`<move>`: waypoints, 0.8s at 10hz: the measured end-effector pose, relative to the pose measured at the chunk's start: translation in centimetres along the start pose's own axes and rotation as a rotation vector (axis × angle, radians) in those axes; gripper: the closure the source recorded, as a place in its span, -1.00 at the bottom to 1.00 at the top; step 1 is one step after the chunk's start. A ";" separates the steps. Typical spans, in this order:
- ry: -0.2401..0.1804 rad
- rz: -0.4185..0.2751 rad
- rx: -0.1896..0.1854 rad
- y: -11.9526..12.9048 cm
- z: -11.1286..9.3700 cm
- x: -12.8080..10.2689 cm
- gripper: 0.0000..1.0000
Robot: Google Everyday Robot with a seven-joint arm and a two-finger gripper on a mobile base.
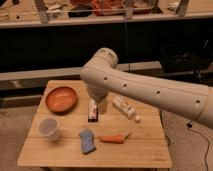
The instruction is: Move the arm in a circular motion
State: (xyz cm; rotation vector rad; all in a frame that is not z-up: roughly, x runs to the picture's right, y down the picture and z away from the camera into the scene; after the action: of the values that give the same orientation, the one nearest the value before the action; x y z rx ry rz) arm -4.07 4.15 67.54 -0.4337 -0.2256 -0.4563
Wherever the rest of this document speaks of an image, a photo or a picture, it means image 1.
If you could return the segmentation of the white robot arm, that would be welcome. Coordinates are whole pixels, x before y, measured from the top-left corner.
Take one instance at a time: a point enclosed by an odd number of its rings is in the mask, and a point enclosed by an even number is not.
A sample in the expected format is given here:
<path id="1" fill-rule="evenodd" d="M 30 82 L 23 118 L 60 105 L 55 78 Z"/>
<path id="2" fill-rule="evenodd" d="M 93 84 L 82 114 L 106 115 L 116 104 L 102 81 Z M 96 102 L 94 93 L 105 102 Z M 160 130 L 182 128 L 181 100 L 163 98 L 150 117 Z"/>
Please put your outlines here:
<path id="1" fill-rule="evenodd" d="M 117 63 L 113 50 L 101 48 L 82 67 L 91 98 L 101 101 L 112 91 L 213 129 L 213 87 L 122 72 Z"/>

